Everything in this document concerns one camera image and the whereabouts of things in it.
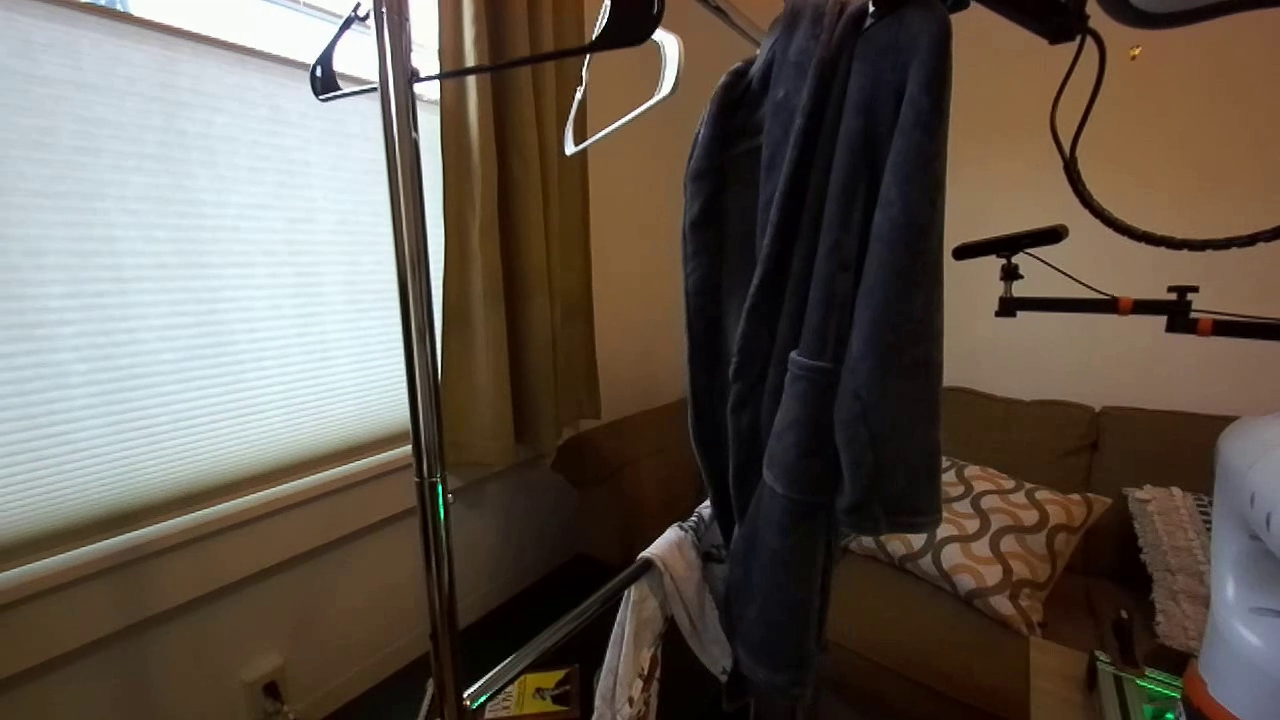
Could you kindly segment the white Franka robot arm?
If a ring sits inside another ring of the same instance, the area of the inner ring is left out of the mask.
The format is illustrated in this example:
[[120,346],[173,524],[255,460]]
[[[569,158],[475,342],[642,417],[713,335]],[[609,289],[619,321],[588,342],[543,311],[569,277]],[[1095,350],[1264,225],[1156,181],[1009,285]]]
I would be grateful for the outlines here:
[[[1236,235],[1168,235],[1138,225],[1118,218],[1112,207],[1095,201],[1084,181],[1080,140],[1093,119],[1093,104],[1102,78],[1102,41],[1088,21],[1088,0],[974,0],[1005,17],[1009,22],[1040,36],[1044,45],[1095,45],[1095,88],[1071,127],[1071,140],[1056,127],[1056,104],[1048,112],[1052,147],[1061,157],[1061,170],[1088,217],[1125,238],[1162,249],[1162,253],[1244,253],[1257,243],[1276,243],[1280,228],[1251,228]],[[1225,21],[1236,12],[1264,12],[1280,0],[1095,0],[1112,21],[1129,29],[1187,29]],[[1244,341],[1276,341],[1276,321],[1210,321],[1196,314],[1192,299],[1171,299],[1168,330],[1187,335],[1244,335]],[[1280,711],[1280,417],[1244,417],[1229,422],[1216,449],[1216,517],[1208,538],[1208,620],[1203,645],[1185,683],[1185,700],[1203,720],[1276,720]]]

